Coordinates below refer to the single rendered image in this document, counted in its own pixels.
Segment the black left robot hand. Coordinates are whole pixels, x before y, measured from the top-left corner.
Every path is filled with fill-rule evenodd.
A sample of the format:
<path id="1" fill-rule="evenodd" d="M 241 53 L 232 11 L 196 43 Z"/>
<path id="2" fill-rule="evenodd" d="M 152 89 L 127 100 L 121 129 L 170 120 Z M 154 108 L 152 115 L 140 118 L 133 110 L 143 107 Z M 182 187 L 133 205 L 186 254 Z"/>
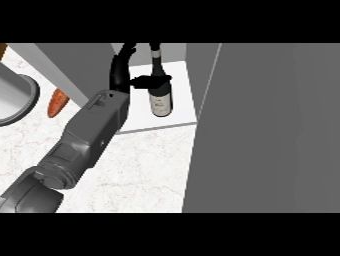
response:
<path id="1" fill-rule="evenodd" d="M 136 89 L 158 89 L 171 80 L 170 75 L 142 75 L 130 78 L 128 60 L 136 52 L 136 44 L 124 43 L 120 52 L 114 55 L 109 68 L 109 89 L 130 93 L 130 87 Z"/>

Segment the dark wine bottle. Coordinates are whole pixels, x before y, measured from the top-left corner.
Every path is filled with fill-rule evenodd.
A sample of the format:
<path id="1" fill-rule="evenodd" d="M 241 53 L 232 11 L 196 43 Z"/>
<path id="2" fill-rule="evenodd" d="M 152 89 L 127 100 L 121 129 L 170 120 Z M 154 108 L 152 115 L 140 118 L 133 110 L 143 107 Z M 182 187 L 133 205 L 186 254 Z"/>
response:
<path id="1" fill-rule="evenodd" d="M 159 43 L 151 43 L 151 56 L 152 56 L 152 76 L 162 76 L 165 71 L 161 64 L 161 49 Z M 158 89 L 149 89 L 149 103 L 151 111 L 157 117 L 165 117 L 173 111 L 173 95 L 171 84 L 165 82 Z"/>

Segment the grey cabinet with white shelf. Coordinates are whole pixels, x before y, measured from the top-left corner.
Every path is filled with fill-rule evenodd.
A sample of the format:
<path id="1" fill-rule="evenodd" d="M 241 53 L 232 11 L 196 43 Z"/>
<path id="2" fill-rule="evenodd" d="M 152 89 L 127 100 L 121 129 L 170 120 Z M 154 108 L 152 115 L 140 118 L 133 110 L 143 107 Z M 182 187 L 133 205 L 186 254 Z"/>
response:
<path id="1" fill-rule="evenodd" d="M 120 43 L 12 43 L 9 48 L 77 105 L 108 88 L 109 64 Z M 217 63 L 219 43 L 164 43 L 157 55 L 171 76 L 171 94 L 152 96 L 134 89 L 127 121 L 120 131 L 162 129 L 198 122 Z"/>

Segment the grey rounded appliance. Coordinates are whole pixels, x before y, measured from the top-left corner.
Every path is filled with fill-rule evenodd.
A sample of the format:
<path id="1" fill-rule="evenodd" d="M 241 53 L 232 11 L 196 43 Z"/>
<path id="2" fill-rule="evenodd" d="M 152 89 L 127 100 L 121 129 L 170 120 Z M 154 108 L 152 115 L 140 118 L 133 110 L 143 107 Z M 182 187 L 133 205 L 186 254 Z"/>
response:
<path id="1" fill-rule="evenodd" d="M 40 97 L 35 80 L 16 74 L 0 63 L 0 127 L 18 122 L 32 110 Z"/>

